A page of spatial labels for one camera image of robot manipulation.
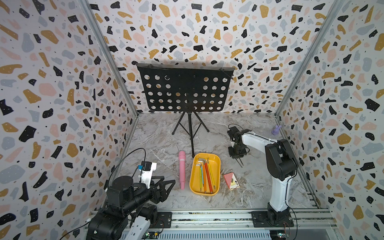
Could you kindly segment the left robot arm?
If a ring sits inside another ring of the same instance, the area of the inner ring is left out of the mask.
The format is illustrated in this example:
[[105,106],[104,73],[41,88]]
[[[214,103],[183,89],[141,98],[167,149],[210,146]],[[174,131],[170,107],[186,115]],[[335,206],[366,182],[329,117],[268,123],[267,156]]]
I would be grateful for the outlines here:
[[158,213],[156,204],[167,200],[175,180],[165,181],[163,176],[155,176],[156,183],[150,187],[135,183],[130,176],[116,178],[107,189],[104,207],[91,219],[86,235],[87,240],[119,240],[129,227],[127,240],[141,240],[154,237],[147,235],[149,228],[169,228],[172,214]]

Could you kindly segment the yellow plastic storage tray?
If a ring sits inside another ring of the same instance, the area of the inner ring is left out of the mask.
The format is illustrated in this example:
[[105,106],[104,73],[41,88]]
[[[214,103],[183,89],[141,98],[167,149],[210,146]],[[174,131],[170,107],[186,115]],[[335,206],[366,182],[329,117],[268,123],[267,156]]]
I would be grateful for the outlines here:
[[221,159],[217,155],[195,155],[190,177],[190,189],[194,194],[214,196],[220,189],[220,177]]

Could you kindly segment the green-sleeved hex key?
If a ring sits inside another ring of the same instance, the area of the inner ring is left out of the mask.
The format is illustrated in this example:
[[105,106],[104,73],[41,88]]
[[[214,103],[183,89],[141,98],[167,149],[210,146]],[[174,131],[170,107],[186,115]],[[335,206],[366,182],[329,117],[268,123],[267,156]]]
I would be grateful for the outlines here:
[[196,164],[196,166],[198,167],[198,170],[199,170],[200,192],[202,192],[202,189],[204,186],[203,185],[204,179],[203,179],[203,174],[202,174],[202,165]]

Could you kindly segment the yellow-sleeved hex key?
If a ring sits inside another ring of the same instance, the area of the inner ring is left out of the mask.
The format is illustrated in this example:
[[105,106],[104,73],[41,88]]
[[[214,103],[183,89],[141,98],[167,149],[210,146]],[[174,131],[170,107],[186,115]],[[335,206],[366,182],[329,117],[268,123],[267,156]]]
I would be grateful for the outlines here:
[[213,187],[213,193],[217,190],[216,188],[216,183],[215,183],[215,179],[214,179],[214,175],[213,175],[213,171],[212,171],[212,168],[211,168],[211,164],[210,164],[210,159],[207,158],[207,166],[208,166],[208,171],[209,171],[209,175],[210,175],[210,179],[211,179],[211,184],[212,184],[212,187]]

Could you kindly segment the red-sleeved hex key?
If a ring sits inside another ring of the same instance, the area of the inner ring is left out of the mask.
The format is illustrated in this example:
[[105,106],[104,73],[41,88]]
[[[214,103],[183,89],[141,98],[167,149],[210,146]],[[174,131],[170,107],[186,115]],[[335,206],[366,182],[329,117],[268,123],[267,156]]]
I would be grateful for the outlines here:
[[208,162],[205,159],[202,159],[202,158],[199,158],[199,162],[204,163],[204,167],[205,167],[205,171],[206,171],[206,175],[207,175],[207,181],[208,181],[209,190],[210,190],[210,193],[212,194],[213,193],[213,184],[212,184],[212,180],[211,180],[211,176],[210,176],[210,172],[209,172],[209,168],[208,168]]

